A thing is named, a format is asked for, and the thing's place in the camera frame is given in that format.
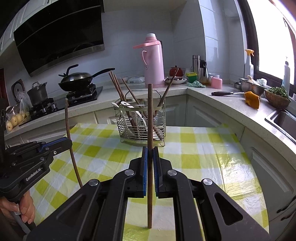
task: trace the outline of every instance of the sink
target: sink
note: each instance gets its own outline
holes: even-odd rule
[[[265,118],[296,144],[296,117],[286,110],[275,110]]]

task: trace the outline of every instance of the checkered tablecloth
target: checkered tablecloth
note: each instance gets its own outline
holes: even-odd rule
[[[116,125],[77,124],[71,129],[73,150],[83,184],[105,181],[127,169],[142,147],[121,143]],[[188,178],[211,178],[268,231],[264,197],[252,165],[227,127],[166,127],[160,157]],[[78,189],[69,151],[57,155],[50,173],[30,189],[39,224]],[[175,240],[172,199],[153,198],[153,224],[147,229],[147,199],[129,199],[124,240]]]

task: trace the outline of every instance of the black range hood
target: black range hood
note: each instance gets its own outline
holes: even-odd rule
[[[58,0],[14,31],[30,76],[68,59],[104,50],[101,0]]]

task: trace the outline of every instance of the silver bolt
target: silver bolt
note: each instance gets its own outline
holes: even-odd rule
[[[89,180],[89,185],[94,187],[96,185],[98,185],[99,181],[97,179],[91,179]]]
[[[169,176],[176,176],[177,175],[177,171],[176,170],[168,170],[168,175]]]
[[[213,184],[213,181],[212,181],[211,179],[209,179],[209,178],[205,178],[205,179],[203,180],[203,183],[204,183],[205,185],[207,185],[207,186],[211,186],[211,185]]]
[[[127,169],[125,170],[124,174],[127,175],[127,176],[131,176],[133,175],[135,172],[132,170],[132,169]]]

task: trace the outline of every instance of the wire utensil basket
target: wire utensil basket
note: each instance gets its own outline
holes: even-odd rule
[[[126,97],[125,105],[121,103],[119,99],[116,103],[119,107],[114,107],[115,117],[117,121],[117,127],[121,142],[130,142],[136,144],[147,145],[147,128],[148,128],[148,106],[147,98],[138,98],[140,104],[137,104],[134,99],[128,99]],[[165,145],[165,100],[160,107],[153,107],[153,144],[161,146]]]

